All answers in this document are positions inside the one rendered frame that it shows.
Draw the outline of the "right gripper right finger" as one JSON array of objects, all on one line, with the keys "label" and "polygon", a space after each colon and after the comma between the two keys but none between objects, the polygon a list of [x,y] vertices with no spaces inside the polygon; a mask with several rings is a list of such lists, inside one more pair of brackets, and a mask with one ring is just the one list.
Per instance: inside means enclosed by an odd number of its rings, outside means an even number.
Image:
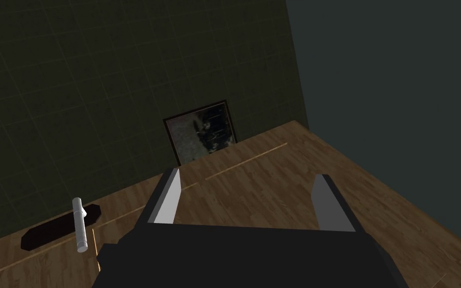
[{"label": "right gripper right finger", "polygon": [[316,174],[311,201],[321,230],[365,232],[329,174]]}]

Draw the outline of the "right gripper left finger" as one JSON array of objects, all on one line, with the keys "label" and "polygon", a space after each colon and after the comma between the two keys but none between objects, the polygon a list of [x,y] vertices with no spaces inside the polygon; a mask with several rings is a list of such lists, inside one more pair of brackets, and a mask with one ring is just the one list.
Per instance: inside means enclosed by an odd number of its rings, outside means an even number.
[{"label": "right gripper left finger", "polygon": [[178,209],[181,191],[179,168],[168,168],[155,186],[136,225],[172,224]]}]

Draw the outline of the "dark framed picture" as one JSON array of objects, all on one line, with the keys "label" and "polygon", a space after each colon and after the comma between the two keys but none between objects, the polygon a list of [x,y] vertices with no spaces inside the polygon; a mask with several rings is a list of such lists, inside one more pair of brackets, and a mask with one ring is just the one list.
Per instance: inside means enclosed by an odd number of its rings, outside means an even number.
[{"label": "dark framed picture", "polygon": [[163,119],[179,166],[238,143],[227,101]]}]

